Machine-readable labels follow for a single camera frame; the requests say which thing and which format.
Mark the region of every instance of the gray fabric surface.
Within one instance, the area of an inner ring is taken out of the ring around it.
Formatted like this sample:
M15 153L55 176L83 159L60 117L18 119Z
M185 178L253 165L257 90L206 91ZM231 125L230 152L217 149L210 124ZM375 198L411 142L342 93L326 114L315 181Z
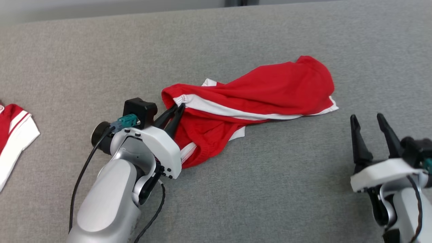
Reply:
M429 0L337 1L2 29L0 99L31 112L41 135L0 194L0 242L65 241L91 132L125 100L156 102L160 113L164 87L229 82L300 55L328 67L340 110L247 127L220 155L165 179L165 205L142 242L381 242L368 196L351 191L349 116L376 157L388 154L377 112L399 137L432 137L430 13ZM94 156L76 212L108 160ZM160 200L157 187L139 228Z

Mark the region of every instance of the teal connector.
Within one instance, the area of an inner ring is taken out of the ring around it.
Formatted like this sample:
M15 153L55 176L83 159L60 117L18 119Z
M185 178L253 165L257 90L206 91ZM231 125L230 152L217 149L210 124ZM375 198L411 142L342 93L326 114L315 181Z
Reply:
M427 158L425 159L425 162L423 163L423 168L427 170L430 173L432 173L432 159Z
M131 128L139 124L140 121L138 120L137 116L134 114L129 114L120 117L119 119L117 119L117 121L111 123L110 127L115 127L113 133L116 133L118 131L121 131L123 128Z

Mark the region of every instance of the gray table surface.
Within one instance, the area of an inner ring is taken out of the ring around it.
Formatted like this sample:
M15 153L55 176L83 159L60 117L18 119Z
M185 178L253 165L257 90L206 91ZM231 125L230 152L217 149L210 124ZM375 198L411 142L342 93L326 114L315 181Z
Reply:
M377 112L400 138L432 137L431 13L429 0L359 0L3 28L0 99L31 112L41 135L0 194L0 242L65 241L91 132L121 116L125 100L161 112L164 87L229 82L300 55L328 67L340 110L247 127L220 155L165 179L165 205L142 242L381 242L368 196L351 191L349 116L375 157L388 154ZM94 156L76 212L109 158ZM157 187L139 228L160 200Z

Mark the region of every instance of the red stripe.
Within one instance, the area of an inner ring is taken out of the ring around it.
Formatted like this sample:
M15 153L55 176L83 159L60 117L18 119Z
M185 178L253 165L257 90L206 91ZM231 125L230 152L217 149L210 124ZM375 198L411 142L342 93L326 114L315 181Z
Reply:
M14 127L12 128L12 130L10 131L9 136L13 133L13 130L16 128L16 126L18 126L18 124L19 124L20 122L22 122L22 121L24 120L24 118L26 118L29 114L30 114L30 113L27 113L25 116L23 116L23 117L21 118L21 120L20 120L19 122L17 122L17 123L15 124L15 126L14 126Z

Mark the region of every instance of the red and white garment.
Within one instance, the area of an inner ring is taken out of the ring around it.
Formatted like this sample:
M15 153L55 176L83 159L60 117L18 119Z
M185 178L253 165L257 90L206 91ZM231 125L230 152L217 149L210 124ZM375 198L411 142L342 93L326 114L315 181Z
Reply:
M15 104L0 105L0 192L21 152L40 134L31 116Z
M301 56L295 63L260 66L228 84L210 79L202 86L175 84L162 91L162 100L167 108L186 105L174 140L181 148L182 167L188 168L243 137L248 124L337 110L333 91L328 69Z

